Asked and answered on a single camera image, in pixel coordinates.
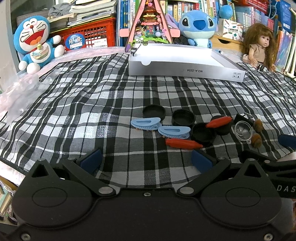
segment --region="black round container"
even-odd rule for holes
[[[163,121],[165,118],[165,108],[156,104],[148,105],[143,109],[143,117],[144,118],[159,117],[160,121]]]
[[[175,110],[172,114],[172,125],[173,126],[188,126],[192,128],[195,122],[195,115],[185,109]]]
[[[220,117],[223,117],[221,115],[216,115],[216,116],[213,116],[211,118],[211,120],[215,120],[215,119],[218,119]],[[215,128],[216,132],[217,132],[217,135],[219,136],[225,136],[225,135],[228,135],[228,133],[230,132],[231,130],[231,126],[232,126],[232,122],[228,123],[227,125],[224,125],[224,126],[221,126],[221,127],[218,127],[218,128]]]
[[[207,128],[206,124],[207,123],[195,124],[191,131],[191,140],[196,141],[205,147],[212,145],[217,136],[215,129]]]

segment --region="brown pom-pom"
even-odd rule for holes
[[[254,148],[261,147],[261,145],[262,145],[262,139],[261,139],[261,136],[259,134],[255,133],[255,134],[252,135],[251,145]]]
[[[253,128],[256,132],[261,132],[263,130],[263,124],[260,119],[256,119],[253,124]]]

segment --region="brown hair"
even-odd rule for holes
[[[244,37],[244,54],[249,54],[250,46],[249,44],[257,44],[261,36],[269,37],[269,46],[265,48],[265,60],[264,66],[271,69],[273,64],[274,55],[276,52],[276,42],[272,31],[261,23],[255,23],[248,28],[246,36]]]

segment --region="plaid tablecloth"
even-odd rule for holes
[[[143,107],[160,104],[166,109],[165,125],[179,108],[192,111],[197,122],[218,114],[256,115],[264,123],[258,151],[281,158],[292,150],[278,143],[278,135],[296,133],[295,84],[279,73],[239,65],[247,71],[243,83],[130,77],[128,55],[122,53],[59,64],[61,74],[32,107],[9,128],[2,121],[0,157],[27,171],[39,158],[56,163],[100,147],[104,159],[96,177],[104,182],[178,188],[199,174],[191,152],[167,147],[158,132],[136,131],[130,125],[133,118],[143,117]],[[238,162],[238,153],[248,148],[230,132],[217,136],[205,151]]]

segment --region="red plastic crate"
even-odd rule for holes
[[[114,47],[116,34],[116,18],[111,17],[81,24],[61,31],[56,31],[51,35],[60,35],[62,37],[61,44],[65,46],[64,37],[76,33],[81,33],[82,35],[84,33],[86,47],[92,47],[94,44],[94,40],[103,38],[107,38],[108,47]]]
[[[254,7],[254,8],[258,9],[259,11],[264,12],[264,14],[267,14],[267,8],[269,5],[269,1],[267,1],[267,0],[236,0],[236,1],[234,1],[234,4],[237,6]]]

